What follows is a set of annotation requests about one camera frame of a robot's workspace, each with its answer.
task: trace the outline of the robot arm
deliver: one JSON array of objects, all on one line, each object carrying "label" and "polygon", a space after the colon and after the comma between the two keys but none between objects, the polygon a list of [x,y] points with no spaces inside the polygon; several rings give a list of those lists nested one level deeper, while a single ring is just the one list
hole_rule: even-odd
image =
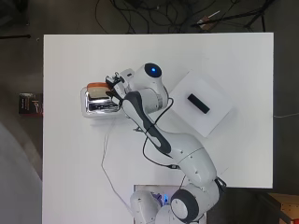
[{"label": "robot arm", "polygon": [[121,73],[117,83],[109,80],[108,84],[118,94],[123,112],[161,153],[177,162],[191,184],[173,195],[168,209],[160,209],[148,192],[137,191],[131,197],[132,210],[136,223],[140,224],[155,221],[159,224],[165,216],[169,220],[172,216],[175,223],[198,223],[220,197],[216,168],[194,136],[165,132],[151,120],[149,113],[165,108],[168,102],[168,93],[161,77],[160,67],[147,63],[135,74],[132,70],[126,70]]}]

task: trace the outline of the gray floor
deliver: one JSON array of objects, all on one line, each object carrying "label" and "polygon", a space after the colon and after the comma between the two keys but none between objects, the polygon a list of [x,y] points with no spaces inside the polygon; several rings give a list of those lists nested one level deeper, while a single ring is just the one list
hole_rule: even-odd
[{"label": "gray floor", "polygon": [[[210,2],[210,0],[202,0],[194,10],[200,9]],[[262,3],[263,0],[242,0],[228,15],[252,10]],[[0,40],[0,93],[5,96],[6,102],[9,102],[9,113],[17,118],[40,155],[42,155],[42,119],[28,119],[18,116],[18,94],[20,92],[43,91],[43,35],[104,33],[94,19],[95,4],[96,0],[32,0],[26,14],[30,25],[26,26],[26,22],[24,22],[0,30],[0,35],[30,34],[32,36],[30,39]],[[225,11],[230,4],[230,0],[218,0],[211,8],[199,13],[189,23],[219,9]],[[299,1],[277,0],[265,15],[267,31],[275,33],[274,111],[276,115],[299,112],[299,104],[297,104],[299,100],[297,88],[299,81],[297,75],[299,72],[297,65],[299,48],[298,8]],[[111,34],[125,34],[128,30],[128,25],[121,14],[107,0],[101,0],[97,16]],[[156,16],[158,22],[167,22],[165,18]],[[244,23],[248,20],[242,19],[235,22]],[[132,15],[132,21],[138,34],[147,32],[146,23],[137,15]],[[256,21],[252,29],[254,32],[261,32],[261,21]],[[167,29],[151,23],[150,31],[155,34],[163,34],[167,32]],[[183,31],[186,33],[197,32],[196,29],[189,28],[188,24],[183,27]],[[247,32],[247,30],[228,24],[219,24],[213,32]],[[274,128],[273,191],[299,194],[299,178],[297,177],[299,173],[299,137],[297,135],[299,116],[275,119]],[[226,196],[227,199],[224,201],[230,203],[233,198],[238,198],[239,204],[250,203],[248,194],[242,192],[241,189],[230,191],[228,194],[230,196]],[[225,223],[238,223],[228,218],[230,216],[228,214],[226,213],[225,220],[228,221]]]}]

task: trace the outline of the white box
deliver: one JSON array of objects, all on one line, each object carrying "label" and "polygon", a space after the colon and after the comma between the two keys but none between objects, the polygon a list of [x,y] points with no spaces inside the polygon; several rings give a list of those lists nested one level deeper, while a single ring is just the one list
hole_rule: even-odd
[{"label": "white box", "polygon": [[[191,94],[209,107],[206,114],[188,100]],[[232,109],[231,102],[223,92],[216,90],[215,85],[208,83],[208,79],[193,71],[177,84],[170,96],[175,100],[172,109],[204,137],[207,137]]]}]

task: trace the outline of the blue light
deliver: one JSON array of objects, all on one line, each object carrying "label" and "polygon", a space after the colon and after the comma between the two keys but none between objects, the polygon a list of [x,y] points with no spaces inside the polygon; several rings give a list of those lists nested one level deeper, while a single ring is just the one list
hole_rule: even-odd
[{"label": "blue light", "polygon": [[164,202],[168,203],[168,195],[167,194],[164,195]]}]

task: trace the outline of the white tabletop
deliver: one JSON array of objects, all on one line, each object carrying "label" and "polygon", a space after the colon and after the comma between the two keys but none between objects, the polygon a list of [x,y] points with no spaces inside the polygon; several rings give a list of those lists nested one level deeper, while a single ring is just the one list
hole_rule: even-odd
[{"label": "white tabletop", "polygon": [[[79,93],[90,82],[148,62],[162,67],[169,91],[193,70],[216,80],[234,105],[208,138],[175,121],[173,112],[161,127],[198,137],[228,186],[272,188],[273,34],[46,35],[44,224],[133,223],[100,166],[111,120],[83,118]],[[111,181],[128,203],[135,184],[179,185],[183,177],[146,161],[145,136],[133,128],[129,119],[116,120],[106,158]],[[150,143],[147,151],[170,162]]]}]

